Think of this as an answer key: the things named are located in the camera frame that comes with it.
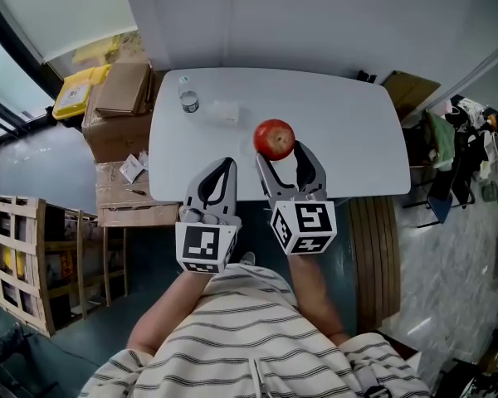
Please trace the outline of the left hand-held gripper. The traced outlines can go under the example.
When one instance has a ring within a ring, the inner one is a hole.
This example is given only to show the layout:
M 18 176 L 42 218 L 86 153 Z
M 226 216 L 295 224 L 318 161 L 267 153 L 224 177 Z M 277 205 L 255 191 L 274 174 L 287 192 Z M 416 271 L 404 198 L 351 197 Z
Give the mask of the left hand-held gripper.
M 242 228 L 236 201 L 237 164 L 232 158 L 213 161 L 188 184 L 175 223 L 176 260 L 183 270 L 219 274 L 227 267 Z

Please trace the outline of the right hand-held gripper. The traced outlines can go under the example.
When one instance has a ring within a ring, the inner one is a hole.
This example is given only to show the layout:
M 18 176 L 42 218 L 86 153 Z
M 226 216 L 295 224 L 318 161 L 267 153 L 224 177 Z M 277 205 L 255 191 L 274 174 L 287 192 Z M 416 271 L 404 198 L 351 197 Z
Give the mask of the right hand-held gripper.
M 271 161 L 256 153 L 256 169 L 273 210 L 271 229 L 286 255 L 323 253 L 337 235 L 334 203 L 327 197 L 326 172 L 319 159 L 296 140 L 296 187 L 285 184 Z

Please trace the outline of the red apple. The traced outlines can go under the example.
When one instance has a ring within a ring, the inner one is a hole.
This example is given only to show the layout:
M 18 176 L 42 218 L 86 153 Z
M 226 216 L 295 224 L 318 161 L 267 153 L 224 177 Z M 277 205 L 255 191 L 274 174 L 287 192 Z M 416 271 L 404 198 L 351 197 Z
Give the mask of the red apple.
M 270 161 L 286 158 L 295 146 L 293 128 L 283 120 L 268 119 L 253 134 L 254 149 Z

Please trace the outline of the person's left forearm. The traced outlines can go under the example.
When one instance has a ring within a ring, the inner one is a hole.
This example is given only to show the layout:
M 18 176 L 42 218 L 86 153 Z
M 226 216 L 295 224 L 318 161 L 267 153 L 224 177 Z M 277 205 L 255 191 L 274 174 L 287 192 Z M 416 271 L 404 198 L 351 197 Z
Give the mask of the person's left forearm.
M 154 356 L 172 331 L 195 309 L 211 274 L 184 271 L 134 325 L 126 348 Z

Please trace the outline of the white paper booklet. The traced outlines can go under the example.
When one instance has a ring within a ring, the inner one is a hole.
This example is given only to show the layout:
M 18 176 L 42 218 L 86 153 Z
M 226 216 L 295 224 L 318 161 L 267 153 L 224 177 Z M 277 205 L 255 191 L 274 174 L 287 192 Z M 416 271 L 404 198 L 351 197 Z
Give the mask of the white paper booklet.
M 130 154 L 119 168 L 127 183 L 134 183 L 143 170 L 144 165 L 133 154 Z

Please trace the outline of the large taped cardboard box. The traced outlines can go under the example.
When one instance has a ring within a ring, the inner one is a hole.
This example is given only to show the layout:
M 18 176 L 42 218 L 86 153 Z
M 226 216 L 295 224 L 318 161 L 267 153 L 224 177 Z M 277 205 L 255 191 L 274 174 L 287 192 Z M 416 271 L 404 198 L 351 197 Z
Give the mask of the large taped cardboard box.
M 171 226 L 178 218 L 178 203 L 155 201 L 149 192 L 149 174 L 143 170 L 134 183 L 120 174 L 123 162 L 98 163 L 96 209 L 101 227 Z M 140 196 L 125 189 L 142 190 Z

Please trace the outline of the white tissue packet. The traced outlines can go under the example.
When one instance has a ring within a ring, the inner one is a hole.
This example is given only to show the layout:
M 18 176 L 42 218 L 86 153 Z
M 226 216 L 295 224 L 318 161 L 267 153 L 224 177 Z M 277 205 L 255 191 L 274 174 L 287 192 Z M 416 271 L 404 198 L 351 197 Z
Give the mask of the white tissue packet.
M 207 118 L 215 124 L 237 126 L 239 117 L 240 107 L 236 102 L 214 100 L 207 108 Z

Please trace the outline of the plain brown cardboard box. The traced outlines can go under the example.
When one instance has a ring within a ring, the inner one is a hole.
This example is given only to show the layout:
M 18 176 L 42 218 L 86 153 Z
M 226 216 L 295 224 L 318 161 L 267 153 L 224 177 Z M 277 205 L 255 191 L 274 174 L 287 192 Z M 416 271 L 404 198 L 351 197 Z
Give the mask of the plain brown cardboard box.
M 166 71 L 153 73 L 153 101 L 148 112 L 137 116 L 101 117 L 95 110 L 102 85 L 94 85 L 81 131 L 96 163 L 124 161 L 130 153 L 148 150 L 153 107 Z

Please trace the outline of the small flat cardboard box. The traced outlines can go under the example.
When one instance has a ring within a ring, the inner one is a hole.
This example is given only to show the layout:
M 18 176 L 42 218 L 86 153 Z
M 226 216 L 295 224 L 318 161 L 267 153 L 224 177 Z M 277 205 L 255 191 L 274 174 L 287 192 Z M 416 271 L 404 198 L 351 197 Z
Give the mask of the small flat cardboard box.
M 103 82 L 95 110 L 103 118 L 145 114 L 152 81 L 148 63 L 114 63 Z

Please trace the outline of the brown cardboard sheet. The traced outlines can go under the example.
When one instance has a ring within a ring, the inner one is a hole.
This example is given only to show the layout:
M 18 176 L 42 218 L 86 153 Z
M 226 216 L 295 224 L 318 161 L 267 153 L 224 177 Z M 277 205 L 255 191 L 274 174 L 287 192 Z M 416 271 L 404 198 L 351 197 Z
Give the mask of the brown cardboard sheet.
M 436 81 L 399 70 L 394 70 L 382 84 L 393 102 L 400 121 L 403 121 L 440 86 Z

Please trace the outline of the blue seat black chair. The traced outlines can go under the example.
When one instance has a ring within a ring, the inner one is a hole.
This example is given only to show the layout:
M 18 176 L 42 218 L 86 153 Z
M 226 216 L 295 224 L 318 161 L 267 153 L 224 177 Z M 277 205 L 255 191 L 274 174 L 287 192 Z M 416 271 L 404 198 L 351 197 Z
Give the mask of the blue seat black chair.
M 436 220 L 417 225 L 418 229 L 443 224 L 452 208 L 466 208 L 476 203 L 476 196 L 471 189 L 471 183 L 460 174 L 460 168 L 454 167 L 451 171 L 438 171 L 433 179 L 417 184 L 417 187 L 430 185 L 427 196 L 423 201 L 408 203 L 403 209 L 425 206 Z

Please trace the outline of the green cloth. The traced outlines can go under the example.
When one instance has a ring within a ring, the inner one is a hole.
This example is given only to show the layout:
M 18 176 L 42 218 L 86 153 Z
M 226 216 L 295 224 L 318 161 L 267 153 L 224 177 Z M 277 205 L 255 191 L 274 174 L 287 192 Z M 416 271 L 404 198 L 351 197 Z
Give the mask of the green cloth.
M 431 150 L 428 153 L 432 165 L 441 172 L 452 170 L 455 151 L 455 129 L 443 117 L 426 112 L 424 135 Z

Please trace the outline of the person's striped shirt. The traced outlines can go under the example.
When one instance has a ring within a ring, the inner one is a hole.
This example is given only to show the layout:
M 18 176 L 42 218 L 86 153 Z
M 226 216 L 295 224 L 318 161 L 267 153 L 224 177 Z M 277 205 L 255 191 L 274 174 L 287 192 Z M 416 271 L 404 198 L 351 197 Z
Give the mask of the person's striped shirt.
M 412 367 L 377 333 L 335 346 L 299 311 L 276 272 L 228 265 L 154 356 L 122 350 L 78 398 L 429 398 Z

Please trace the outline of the yellow plastic bin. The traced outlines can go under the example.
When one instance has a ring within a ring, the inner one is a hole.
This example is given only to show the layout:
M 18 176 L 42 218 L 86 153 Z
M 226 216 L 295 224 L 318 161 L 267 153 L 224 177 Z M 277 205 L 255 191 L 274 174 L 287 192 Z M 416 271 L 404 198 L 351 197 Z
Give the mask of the yellow plastic bin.
M 83 114 L 92 88 L 105 81 L 110 67 L 111 64 L 91 67 L 67 76 L 53 107 L 53 118 L 62 121 Z

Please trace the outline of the wooden slat crate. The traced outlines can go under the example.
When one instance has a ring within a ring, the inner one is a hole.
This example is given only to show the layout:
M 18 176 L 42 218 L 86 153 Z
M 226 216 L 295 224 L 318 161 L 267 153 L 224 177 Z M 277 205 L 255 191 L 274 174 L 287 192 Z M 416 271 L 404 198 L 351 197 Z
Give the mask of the wooden slat crate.
M 127 231 L 35 197 L 0 195 L 0 307 L 46 337 L 129 293 Z

